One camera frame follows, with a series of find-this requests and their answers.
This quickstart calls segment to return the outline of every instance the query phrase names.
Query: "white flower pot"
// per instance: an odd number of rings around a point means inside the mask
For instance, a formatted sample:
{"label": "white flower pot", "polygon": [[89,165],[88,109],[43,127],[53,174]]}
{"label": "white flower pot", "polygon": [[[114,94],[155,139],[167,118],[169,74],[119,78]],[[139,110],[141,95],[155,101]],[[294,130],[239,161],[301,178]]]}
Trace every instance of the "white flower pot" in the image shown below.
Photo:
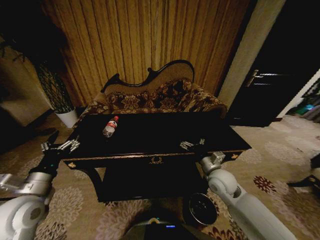
{"label": "white flower pot", "polygon": [[76,109],[73,109],[72,111],[66,113],[56,113],[56,115],[66,125],[67,128],[72,128],[78,120]]}

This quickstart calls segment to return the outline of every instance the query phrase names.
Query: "floor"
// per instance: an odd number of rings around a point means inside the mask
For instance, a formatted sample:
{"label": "floor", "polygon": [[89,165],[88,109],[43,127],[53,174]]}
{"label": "floor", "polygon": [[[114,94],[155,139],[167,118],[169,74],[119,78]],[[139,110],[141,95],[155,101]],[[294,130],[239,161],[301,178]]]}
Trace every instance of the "floor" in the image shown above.
{"label": "floor", "polygon": [[[72,132],[54,114],[42,125],[42,128],[48,127],[60,130],[57,143],[63,143]],[[320,153],[320,124],[286,115],[269,127],[236,126],[233,129],[252,149],[222,167],[233,173],[238,183],[259,198],[298,239],[320,239],[319,198],[308,187],[286,185],[310,174],[309,159]],[[0,173],[27,176],[29,169],[42,158],[40,143],[47,138],[38,136],[1,155]],[[103,174],[103,169],[99,169],[99,173]],[[47,218],[37,228],[37,240],[117,240],[135,216],[152,205],[148,199],[110,202],[107,206],[98,203],[89,178],[80,171],[69,170],[63,162],[53,186],[56,192]],[[6,196],[8,193],[0,192],[1,198]],[[247,239],[220,198],[210,191],[208,196],[217,208],[218,218],[202,231],[221,240]],[[162,198],[159,202],[183,220],[181,198]]]}

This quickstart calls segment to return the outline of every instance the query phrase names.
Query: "black table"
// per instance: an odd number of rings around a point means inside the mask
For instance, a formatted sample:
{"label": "black table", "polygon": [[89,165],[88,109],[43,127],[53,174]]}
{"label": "black table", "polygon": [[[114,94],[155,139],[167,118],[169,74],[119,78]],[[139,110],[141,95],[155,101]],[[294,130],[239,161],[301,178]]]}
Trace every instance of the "black table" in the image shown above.
{"label": "black table", "polygon": [[[86,116],[69,137],[79,135],[79,148],[63,159],[90,177],[99,202],[205,193],[199,159],[180,147],[182,141],[205,139],[203,151],[222,151],[226,161],[251,148],[214,112],[117,114],[118,127],[105,138],[102,130],[113,116]],[[106,168],[103,179],[95,168]]]}

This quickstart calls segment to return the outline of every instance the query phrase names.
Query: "bottle label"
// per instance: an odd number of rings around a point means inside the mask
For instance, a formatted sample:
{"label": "bottle label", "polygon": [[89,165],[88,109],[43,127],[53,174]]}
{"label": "bottle label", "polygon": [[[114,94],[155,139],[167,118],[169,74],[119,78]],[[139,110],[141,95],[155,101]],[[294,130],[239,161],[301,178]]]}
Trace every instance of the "bottle label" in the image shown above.
{"label": "bottle label", "polygon": [[109,121],[109,122],[107,123],[107,126],[116,128],[116,127],[118,126],[118,124],[117,124],[115,121]]}

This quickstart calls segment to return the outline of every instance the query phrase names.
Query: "dark door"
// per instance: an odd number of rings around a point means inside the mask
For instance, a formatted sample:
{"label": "dark door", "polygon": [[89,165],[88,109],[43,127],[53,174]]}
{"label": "dark door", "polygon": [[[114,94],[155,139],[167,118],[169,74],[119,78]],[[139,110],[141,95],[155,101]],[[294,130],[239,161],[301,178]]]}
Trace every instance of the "dark door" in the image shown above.
{"label": "dark door", "polygon": [[226,119],[268,126],[319,69],[319,1],[286,1]]}

